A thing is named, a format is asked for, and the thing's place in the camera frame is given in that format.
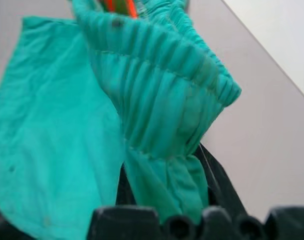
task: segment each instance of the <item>gathered fabric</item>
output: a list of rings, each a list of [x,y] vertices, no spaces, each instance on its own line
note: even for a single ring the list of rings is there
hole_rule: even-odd
[[[115,205],[122,164],[163,222],[208,206],[193,156],[241,89],[183,0],[137,0],[139,18],[72,0],[76,20],[27,17],[0,85],[0,211],[41,239],[85,239]]]

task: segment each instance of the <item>gray surface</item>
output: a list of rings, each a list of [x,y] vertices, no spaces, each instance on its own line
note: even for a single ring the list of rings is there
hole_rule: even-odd
[[[219,0],[191,0],[196,29],[243,88],[203,143],[250,213],[304,204],[304,97]],[[0,0],[0,78],[22,15],[70,17],[65,0]]]

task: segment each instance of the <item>teal fabric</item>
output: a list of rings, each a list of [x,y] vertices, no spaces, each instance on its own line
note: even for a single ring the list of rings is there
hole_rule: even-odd
[[[160,221],[208,205],[192,156],[239,86],[180,0],[134,20],[73,0],[77,21],[28,17],[0,85],[0,210],[40,239],[85,239],[125,163]]]

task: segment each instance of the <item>green cloth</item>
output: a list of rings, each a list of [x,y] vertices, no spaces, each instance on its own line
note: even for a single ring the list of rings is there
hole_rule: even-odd
[[[161,221],[208,205],[192,153],[241,90],[180,0],[141,2],[138,20],[87,0],[73,0],[77,22],[23,19],[0,85],[0,211],[33,237],[85,239],[123,163]]]

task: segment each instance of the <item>green object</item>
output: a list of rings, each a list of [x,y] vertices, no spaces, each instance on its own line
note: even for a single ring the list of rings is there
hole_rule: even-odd
[[[199,221],[192,153],[241,90],[181,5],[159,2],[144,1],[149,21],[87,0],[73,0],[77,22],[24,18],[0,85],[0,210],[20,230],[85,239],[123,163],[138,204]]]

